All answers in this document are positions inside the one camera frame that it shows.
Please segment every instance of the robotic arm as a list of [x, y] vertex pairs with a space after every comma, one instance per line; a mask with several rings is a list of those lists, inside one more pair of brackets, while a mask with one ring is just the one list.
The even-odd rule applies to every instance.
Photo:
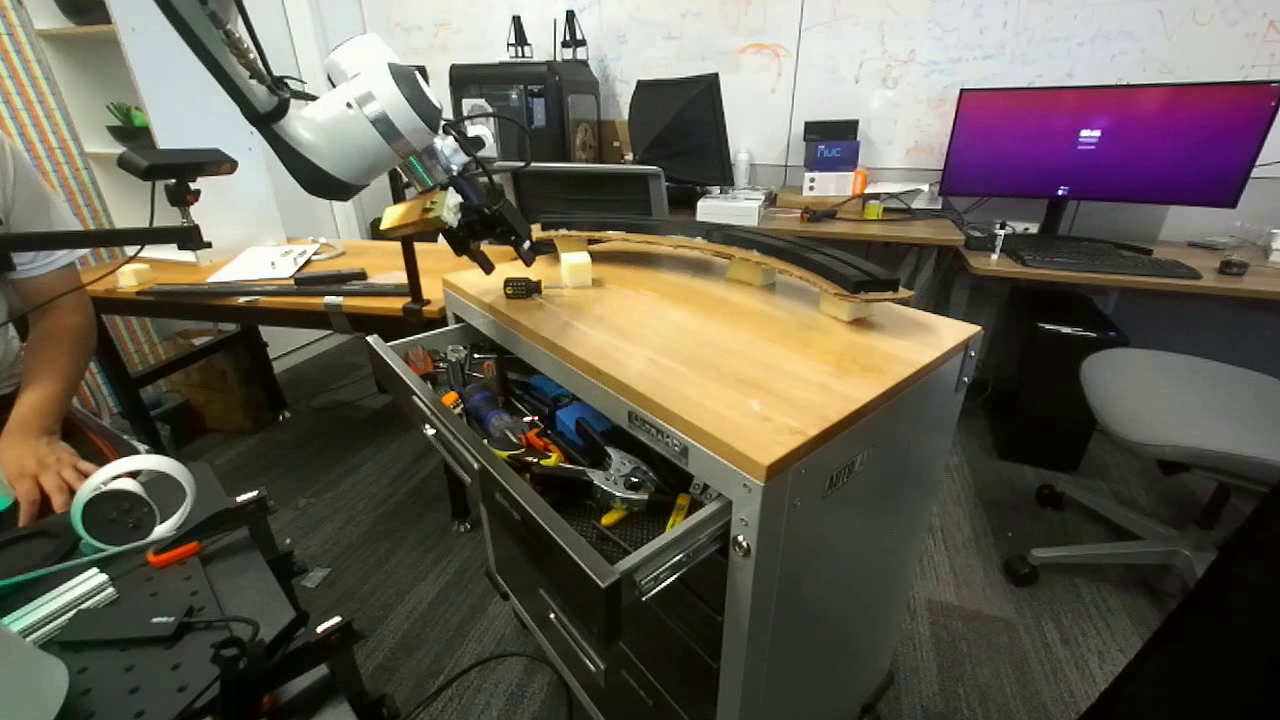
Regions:
[[440, 113], [419, 66], [400, 66], [377, 35], [355, 35], [323, 60], [332, 89], [303, 96], [270, 78], [244, 0], [156, 6], [303, 192], [351, 202], [405, 168], [440, 196], [435, 209], [448, 209], [440, 234], [455, 255], [490, 273], [479, 239], [505, 239], [533, 265], [523, 215], [479, 182], [479, 159]]

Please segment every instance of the person's hand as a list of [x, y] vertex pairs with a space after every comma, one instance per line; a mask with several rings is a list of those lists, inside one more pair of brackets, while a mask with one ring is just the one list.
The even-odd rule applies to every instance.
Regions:
[[67, 512], [89, 473], [94, 465], [74, 457], [59, 438], [0, 438], [0, 478], [16, 500], [16, 529], [37, 525], [43, 510]]

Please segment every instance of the wire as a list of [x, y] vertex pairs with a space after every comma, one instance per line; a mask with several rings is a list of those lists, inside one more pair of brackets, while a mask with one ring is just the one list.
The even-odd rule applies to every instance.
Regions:
[[463, 678], [472, 678], [474, 669], [486, 669], [486, 665], [498, 665], [498, 660], [533, 660], [533, 665], [542, 665], [546, 671], [556, 671], [559, 682], [559, 692], [565, 692], [565, 716], [573, 720], [573, 692], [569, 692], [569, 682], [559, 678], [559, 669], [546, 660], [546, 656], [535, 656], [535, 654], [490, 654], [490, 656], [479, 656], [463, 669], [455, 669], [452, 678], [442, 678], [422, 699], [411, 703], [411, 716], [431, 708], [442, 692], [452, 692]]
[[249, 19], [249, 14], [244, 14], [244, 0], [236, 0], [236, 14], [241, 14], [241, 24], [244, 24], [244, 32], [249, 32], [249, 40], [250, 40], [254, 60], [263, 66], [269, 82], [274, 85], [278, 78], [270, 74], [270, 60], [269, 60], [269, 53], [263, 53], [263, 40], [254, 35], [254, 27], [250, 27], [250, 19]]

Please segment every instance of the box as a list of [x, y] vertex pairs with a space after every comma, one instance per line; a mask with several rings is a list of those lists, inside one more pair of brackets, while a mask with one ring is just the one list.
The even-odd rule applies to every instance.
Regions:
[[798, 196], [852, 196], [855, 172], [802, 172]]
[[802, 122], [802, 172], [855, 172], [855, 122]]
[[696, 220], [754, 229], [765, 220], [765, 192], [702, 196], [702, 202], [696, 202]]

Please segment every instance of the drawer handle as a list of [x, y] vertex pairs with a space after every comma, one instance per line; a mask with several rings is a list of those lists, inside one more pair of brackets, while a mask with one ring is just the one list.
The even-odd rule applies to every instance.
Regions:
[[419, 396], [411, 396], [411, 404], [427, 417], [422, 438], [440, 450], [440, 457], [463, 465], [466, 478], [479, 478], [479, 462], [463, 452], [463, 443], [431, 417], [431, 410]]
[[634, 575], [634, 586], [639, 586], [639, 605], [648, 605], [657, 594], [673, 588], [686, 568], [691, 568], [686, 558], [676, 553], [673, 559], [665, 559], [665, 564], [653, 568], [648, 575]]
[[565, 644], [574, 654], [574, 660], [598, 678], [603, 660], [586, 647], [586, 639], [569, 626], [569, 616], [556, 607], [556, 600], [546, 594], [540, 594], [546, 605], [546, 626], [565, 638]]

